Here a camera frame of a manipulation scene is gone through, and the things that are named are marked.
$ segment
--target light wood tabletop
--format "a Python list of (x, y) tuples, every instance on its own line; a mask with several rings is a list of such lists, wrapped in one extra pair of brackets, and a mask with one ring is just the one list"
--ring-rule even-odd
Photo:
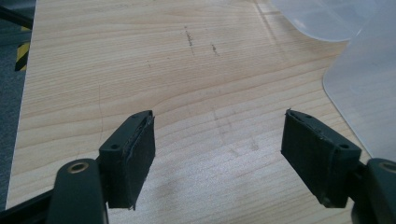
[(110, 223), (350, 223), (350, 200), (324, 208), (280, 154), (288, 108), (361, 146), (322, 87), (345, 45), (267, 0), (39, 0), (7, 207), (152, 109), (156, 158)]

